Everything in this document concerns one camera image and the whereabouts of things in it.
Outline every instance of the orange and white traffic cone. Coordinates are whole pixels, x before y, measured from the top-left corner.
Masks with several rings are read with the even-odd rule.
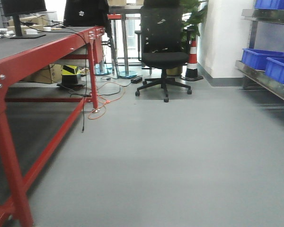
[[[204,79],[203,76],[198,75],[197,46],[196,46],[195,39],[192,40],[192,42],[191,42],[186,74],[185,74],[185,76],[182,76],[181,79],[188,80],[188,81],[197,81],[197,80],[200,80],[200,79]]]

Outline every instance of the monitor stand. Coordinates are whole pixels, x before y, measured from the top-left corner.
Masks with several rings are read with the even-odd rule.
[[[11,39],[36,39],[36,38],[46,35],[46,34],[23,35],[22,30],[21,30],[21,22],[20,22],[19,15],[14,15],[13,20],[14,20],[16,35],[11,37]]]

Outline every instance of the black office chair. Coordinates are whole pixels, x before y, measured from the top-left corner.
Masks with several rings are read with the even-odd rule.
[[[181,51],[181,19],[183,8],[177,1],[172,4],[156,4],[156,0],[150,1],[141,7],[141,61],[151,68],[162,69],[161,78],[145,79],[143,86],[138,87],[135,93],[140,95],[140,90],[161,85],[164,89],[164,102],[169,101],[167,84],[186,87],[187,93],[192,94],[191,87],[168,78],[166,69],[182,66],[188,61],[188,54]]]

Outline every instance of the computer monitor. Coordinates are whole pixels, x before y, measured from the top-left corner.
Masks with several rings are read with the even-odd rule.
[[[6,17],[12,16],[14,20],[16,36],[13,38],[38,38],[45,34],[37,35],[23,35],[21,31],[21,22],[19,15],[30,14],[46,11],[44,0],[1,0],[4,15]]]

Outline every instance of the chair backrest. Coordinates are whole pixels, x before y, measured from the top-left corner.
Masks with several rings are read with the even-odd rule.
[[[142,6],[142,52],[180,52],[182,14],[181,6]]]

